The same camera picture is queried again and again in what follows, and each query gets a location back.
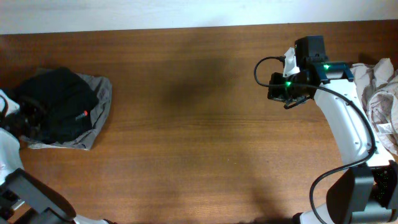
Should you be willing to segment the black leggings with red waistband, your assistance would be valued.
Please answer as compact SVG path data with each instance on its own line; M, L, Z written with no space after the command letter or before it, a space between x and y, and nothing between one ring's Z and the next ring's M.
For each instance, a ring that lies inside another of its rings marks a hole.
M27 138L42 143L65 143L92 129L90 112L99 99L89 84L67 68L58 68L24 80L10 98L32 98L45 106L40 132Z

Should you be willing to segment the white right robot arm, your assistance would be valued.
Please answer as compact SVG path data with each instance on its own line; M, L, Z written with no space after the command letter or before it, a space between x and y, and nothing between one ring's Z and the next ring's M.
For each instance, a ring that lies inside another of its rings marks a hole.
M343 165L317 177L317 184L337 172L343 175L329 188L326 202L293 217L294 223L390 223L397 220L397 162L379 142L360 107L354 76L345 63L320 62L298 67L278 57L284 71L273 73L270 100L291 109L313 99L325 115Z

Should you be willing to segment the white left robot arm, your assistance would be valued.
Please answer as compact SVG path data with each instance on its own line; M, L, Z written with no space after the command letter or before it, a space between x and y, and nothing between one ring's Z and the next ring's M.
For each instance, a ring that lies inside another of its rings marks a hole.
M1 92L1 223L9 223L23 204L30 209L16 223L110 224L106 219L92 220L78 215L72 205L24 170L20 157L21 131L29 122L19 112L20 106Z

